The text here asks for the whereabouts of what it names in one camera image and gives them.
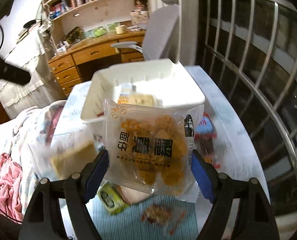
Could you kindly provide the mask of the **clear fried noodle snack packet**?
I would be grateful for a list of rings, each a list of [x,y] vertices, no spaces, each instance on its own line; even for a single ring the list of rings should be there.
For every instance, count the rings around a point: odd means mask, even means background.
[[[104,103],[104,146],[110,183],[132,190],[174,196],[195,203],[199,195],[192,174],[195,130],[204,105],[167,109]]]

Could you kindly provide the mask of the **pink cloth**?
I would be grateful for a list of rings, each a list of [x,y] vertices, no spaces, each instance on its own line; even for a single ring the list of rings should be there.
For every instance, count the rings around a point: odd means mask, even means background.
[[[22,174],[21,166],[8,154],[0,155],[0,215],[14,222],[22,221],[20,194]]]

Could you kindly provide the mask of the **grey office chair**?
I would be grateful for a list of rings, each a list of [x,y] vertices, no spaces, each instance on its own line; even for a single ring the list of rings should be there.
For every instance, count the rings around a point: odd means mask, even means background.
[[[118,42],[116,49],[133,49],[142,53],[144,60],[170,59],[178,61],[179,0],[161,0],[165,7],[154,11],[148,19],[141,46],[135,41]]]

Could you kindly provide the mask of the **large rice cracker bag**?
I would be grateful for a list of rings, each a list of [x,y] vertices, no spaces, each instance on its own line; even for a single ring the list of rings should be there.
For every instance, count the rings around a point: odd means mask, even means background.
[[[67,179],[95,160],[103,148],[102,136],[85,128],[58,138],[52,146],[29,146],[37,177],[51,181]]]

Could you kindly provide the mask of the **metal window grille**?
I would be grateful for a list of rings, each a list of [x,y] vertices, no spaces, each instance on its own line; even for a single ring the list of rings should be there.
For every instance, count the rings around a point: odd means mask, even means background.
[[[196,61],[244,125],[274,213],[297,211],[297,0],[199,0]]]

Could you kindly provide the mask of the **blue Russian biscuit pack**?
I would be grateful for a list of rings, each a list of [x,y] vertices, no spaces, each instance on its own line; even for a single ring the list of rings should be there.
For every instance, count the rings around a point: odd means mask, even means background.
[[[195,130],[194,141],[204,161],[211,164],[215,169],[219,169],[221,164],[214,150],[214,140],[216,138],[217,133],[211,119],[207,113],[204,113]]]

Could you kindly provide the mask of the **wooden bookshelf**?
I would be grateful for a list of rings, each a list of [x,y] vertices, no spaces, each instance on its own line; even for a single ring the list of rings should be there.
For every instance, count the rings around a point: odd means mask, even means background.
[[[57,45],[76,27],[89,31],[115,22],[129,22],[135,0],[42,0]]]

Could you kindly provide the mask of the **wooden desk with drawers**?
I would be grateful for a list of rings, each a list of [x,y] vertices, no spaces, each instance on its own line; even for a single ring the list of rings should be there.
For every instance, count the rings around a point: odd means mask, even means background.
[[[89,81],[97,70],[117,63],[143,61],[140,52],[134,49],[116,49],[117,42],[136,41],[141,45],[144,30],[127,31],[124,34],[106,33],[101,37],[87,38],[72,46],[67,52],[49,60],[50,70],[65,96],[79,83]]]

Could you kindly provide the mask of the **brown nut bar packet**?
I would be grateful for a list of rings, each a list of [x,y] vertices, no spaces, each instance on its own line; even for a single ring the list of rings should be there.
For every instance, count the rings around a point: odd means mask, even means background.
[[[161,228],[167,235],[172,236],[185,216],[186,211],[180,207],[153,203],[143,211],[140,220]]]

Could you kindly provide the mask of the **green pineapple cake packet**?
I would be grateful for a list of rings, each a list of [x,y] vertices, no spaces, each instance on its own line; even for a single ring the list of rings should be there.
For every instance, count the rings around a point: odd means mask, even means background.
[[[97,195],[110,215],[121,213],[129,207],[114,185],[108,181],[98,189]]]

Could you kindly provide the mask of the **white plastic storage bin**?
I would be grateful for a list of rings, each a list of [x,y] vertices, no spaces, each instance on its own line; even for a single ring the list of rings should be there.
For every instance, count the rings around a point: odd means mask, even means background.
[[[101,125],[104,100],[118,101],[124,88],[152,95],[159,107],[189,110],[204,105],[205,96],[178,62],[169,59],[115,64],[93,74],[80,118],[86,125]]]

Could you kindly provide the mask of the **white floral bedsheet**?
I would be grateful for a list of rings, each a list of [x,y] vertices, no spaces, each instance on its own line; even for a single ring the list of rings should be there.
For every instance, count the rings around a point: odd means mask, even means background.
[[[29,146],[50,145],[65,104],[65,100],[60,100],[43,108],[33,106],[0,125],[0,155],[8,154],[23,171],[20,184],[22,219],[39,181]]]

